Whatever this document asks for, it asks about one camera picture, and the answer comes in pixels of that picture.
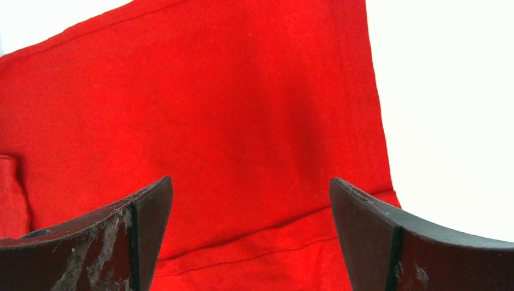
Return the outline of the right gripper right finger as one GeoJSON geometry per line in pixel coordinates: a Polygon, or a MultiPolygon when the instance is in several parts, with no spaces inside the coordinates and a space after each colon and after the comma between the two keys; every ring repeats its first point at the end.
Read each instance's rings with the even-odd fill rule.
{"type": "Polygon", "coordinates": [[[330,182],[353,290],[512,290],[513,243],[422,219],[347,181],[330,182]]]}

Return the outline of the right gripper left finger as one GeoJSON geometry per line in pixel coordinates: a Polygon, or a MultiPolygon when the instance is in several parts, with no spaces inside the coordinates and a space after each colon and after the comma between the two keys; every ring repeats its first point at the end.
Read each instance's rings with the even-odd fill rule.
{"type": "Polygon", "coordinates": [[[165,176],[100,209],[1,240],[2,290],[148,290],[173,201],[165,176]]]}

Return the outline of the red t shirt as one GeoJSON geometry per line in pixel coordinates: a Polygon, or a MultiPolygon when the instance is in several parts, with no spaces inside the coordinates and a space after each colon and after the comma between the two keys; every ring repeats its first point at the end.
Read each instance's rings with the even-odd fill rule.
{"type": "Polygon", "coordinates": [[[364,1],[133,1],[1,58],[1,236],[168,175],[153,290],[349,290],[340,177],[397,206],[364,1]]]}

